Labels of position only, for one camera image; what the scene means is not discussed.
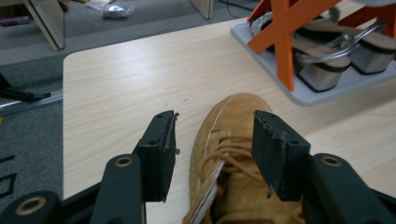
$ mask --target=table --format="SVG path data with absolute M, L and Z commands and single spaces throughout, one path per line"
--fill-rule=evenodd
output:
M 396 197 L 396 79 L 320 105 L 294 104 L 230 34 L 226 21 L 89 49 L 64 61 L 64 197 L 99 182 L 106 162 L 131 153 L 152 117 L 180 113 L 166 203 L 148 223 L 180 223 L 189 209 L 192 144 L 209 110 L 241 91 L 260 95 L 311 144 L 340 156 L 373 189 Z

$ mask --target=shoe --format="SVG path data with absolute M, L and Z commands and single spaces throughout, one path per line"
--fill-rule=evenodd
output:
M 349 55 L 352 65 L 363 75 L 385 71 L 396 55 L 396 40 L 379 33 L 386 25 L 385 21 L 377 21 L 375 29 L 365 33 L 359 40 L 360 46 Z M 361 30 L 324 19 L 313 20 L 296 31 L 322 42 L 332 41 L 341 34 L 357 35 L 359 32 Z
M 251 33 L 258 34 L 271 21 L 271 13 L 266 13 L 252 21 L 250 24 Z M 346 39 L 338 38 L 332 42 L 330 47 L 295 36 L 291 44 L 295 73 L 313 91 L 328 91 L 334 88 L 341 75 L 350 66 L 351 61 L 348 55 L 356 48 L 356 45 L 348 42 L 347 37 Z M 344 44 L 344 46 L 337 49 L 336 47 L 340 44 Z
M 271 111 L 262 98 L 237 93 L 206 116 L 192 149 L 191 209 L 183 223 L 304 223 L 301 203 L 266 197 L 250 155 L 256 110 Z

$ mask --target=gray tray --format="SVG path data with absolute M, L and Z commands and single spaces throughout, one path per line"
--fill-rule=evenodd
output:
M 312 91 L 297 76 L 294 76 L 294 91 L 289 91 L 277 78 L 275 55 L 268 51 L 256 54 L 248 46 L 248 41 L 253 38 L 248 22 L 234 24 L 231 27 L 231 33 L 262 66 L 266 73 L 273 78 L 279 88 L 297 105 L 316 105 L 396 77 L 395 61 L 392 61 L 384 72 L 370 76 L 363 76 L 350 66 L 341 76 L 337 86 L 331 90 L 323 92 Z

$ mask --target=tan suede boot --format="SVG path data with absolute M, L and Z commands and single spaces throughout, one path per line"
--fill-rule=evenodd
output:
M 250 155 L 254 111 L 270 111 L 260 97 L 237 93 L 207 115 L 191 155 L 191 210 L 183 223 L 304 223 L 300 203 L 283 203 Z

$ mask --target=orange stand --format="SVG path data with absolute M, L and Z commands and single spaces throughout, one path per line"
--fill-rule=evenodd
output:
M 388 25 L 382 33 L 396 38 L 396 4 L 384 7 L 362 7 L 338 23 L 344 26 L 359 26 L 372 19 L 387 21 Z
M 289 91 L 294 91 L 292 33 L 340 1 L 300 0 L 293 4 L 290 0 L 262 0 L 248 18 L 248 20 L 255 19 L 269 8 L 272 9 L 272 22 L 254 36 L 247 45 L 257 54 L 275 46 L 277 77 Z
M 294 91 L 291 35 L 294 31 L 334 7 L 341 0 L 261 0 L 248 21 L 252 21 L 272 9 L 273 21 L 247 45 L 257 54 L 275 46 L 277 77 Z M 339 23 L 346 26 L 358 26 L 373 18 L 384 19 L 388 26 L 384 34 L 396 36 L 396 4 L 385 7 L 363 7 L 347 16 Z

